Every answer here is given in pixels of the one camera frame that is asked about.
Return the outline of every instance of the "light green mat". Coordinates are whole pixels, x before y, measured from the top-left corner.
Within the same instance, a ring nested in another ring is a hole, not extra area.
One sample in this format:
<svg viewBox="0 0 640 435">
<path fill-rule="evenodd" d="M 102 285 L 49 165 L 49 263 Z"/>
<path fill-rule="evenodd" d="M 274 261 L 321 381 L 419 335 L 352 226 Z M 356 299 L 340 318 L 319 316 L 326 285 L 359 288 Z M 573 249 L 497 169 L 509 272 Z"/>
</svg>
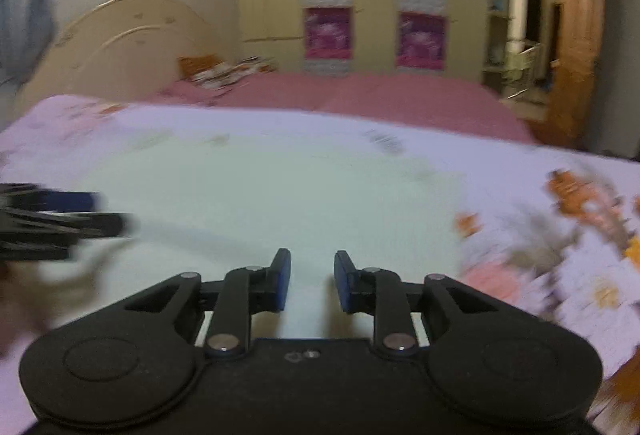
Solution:
<svg viewBox="0 0 640 435">
<path fill-rule="evenodd" d="M 287 310 L 254 333 L 284 337 L 369 336 L 369 319 L 342 315 L 333 291 L 334 254 L 383 267 L 406 281 L 455 275 L 454 218 L 461 179 L 418 160 L 367 156 L 275 139 L 181 140 L 117 155 L 81 190 L 100 192 L 139 222 L 139 241 L 100 274 L 92 308 L 183 271 L 222 279 L 292 252 Z M 104 246 L 84 248 L 82 259 Z"/>
</svg>

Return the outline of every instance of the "cream headboard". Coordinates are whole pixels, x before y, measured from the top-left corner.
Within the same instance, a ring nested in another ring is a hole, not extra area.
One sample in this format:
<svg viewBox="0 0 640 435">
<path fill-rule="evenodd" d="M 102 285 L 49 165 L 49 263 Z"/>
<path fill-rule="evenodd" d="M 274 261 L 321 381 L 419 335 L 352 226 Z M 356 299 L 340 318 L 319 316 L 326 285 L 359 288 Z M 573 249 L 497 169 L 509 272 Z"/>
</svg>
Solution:
<svg viewBox="0 0 640 435">
<path fill-rule="evenodd" d="M 213 28 L 182 2 L 112 0 L 61 32 L 13 116 L 56 94 L 138 100 L 179 78 L 178 57 L 212 53 L 225 57 Z"/>
</svg>

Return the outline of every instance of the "floral tablecloth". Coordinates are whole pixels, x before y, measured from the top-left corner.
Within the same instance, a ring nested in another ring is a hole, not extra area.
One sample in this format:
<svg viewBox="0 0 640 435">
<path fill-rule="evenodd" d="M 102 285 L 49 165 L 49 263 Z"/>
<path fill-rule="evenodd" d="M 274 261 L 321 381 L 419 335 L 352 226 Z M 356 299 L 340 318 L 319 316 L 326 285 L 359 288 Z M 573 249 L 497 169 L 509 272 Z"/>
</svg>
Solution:
<svg viewBox="0 0 640 435">
<path fill-rule="evenodd" d="M 167 134 L 321 137 L 462 174 L 457 276 L 588 339 L 606 377 L 591 420 L 607 434 L 638 432 L 640 164 L 338 116 L 59 96 L 0 134 L 0 180 L 70 187 L 109 155 Z M 14 361 L 20 350 L 10 354 Z M 15 367 L 0 360 L 0 371 Z M 15 375 L 0 383 L 0 397 L 20 395 Z M 2 435 L 33 420 L 15 404 L 0 405 L 0 418 Z"/>
</svg>

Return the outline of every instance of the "wooden door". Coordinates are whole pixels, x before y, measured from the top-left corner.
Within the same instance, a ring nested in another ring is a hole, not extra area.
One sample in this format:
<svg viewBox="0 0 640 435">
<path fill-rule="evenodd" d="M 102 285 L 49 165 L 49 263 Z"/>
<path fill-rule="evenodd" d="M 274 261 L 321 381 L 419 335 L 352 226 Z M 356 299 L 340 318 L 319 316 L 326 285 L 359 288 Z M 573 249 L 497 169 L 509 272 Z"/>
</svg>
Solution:
<svg viewBox="0 0 640 435">
<path fill-rule="evenodd" d="M 595 86 L 604 0 L 561 1 L 559 65 L 549 100 L 548 125 L 579 145 Z"/>
</svg>

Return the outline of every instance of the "purple poster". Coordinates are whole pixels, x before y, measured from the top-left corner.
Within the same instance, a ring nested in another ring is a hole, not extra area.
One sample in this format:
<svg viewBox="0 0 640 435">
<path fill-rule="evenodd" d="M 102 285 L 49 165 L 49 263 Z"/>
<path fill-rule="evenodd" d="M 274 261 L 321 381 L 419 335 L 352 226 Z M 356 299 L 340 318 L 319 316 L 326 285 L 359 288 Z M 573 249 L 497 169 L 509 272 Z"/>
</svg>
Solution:
<svg viewBox="0 0 640 435">
<path fill-rule="evenodd" d="M 446 29 L 444 18 L 401 14 L 398 66 L 444 70 Z"/>
<path fill-rule="evenodd" d="M 307 59 L 351 59 L 350 9 L 307 9 L 305 46 Z"/>
</svg>

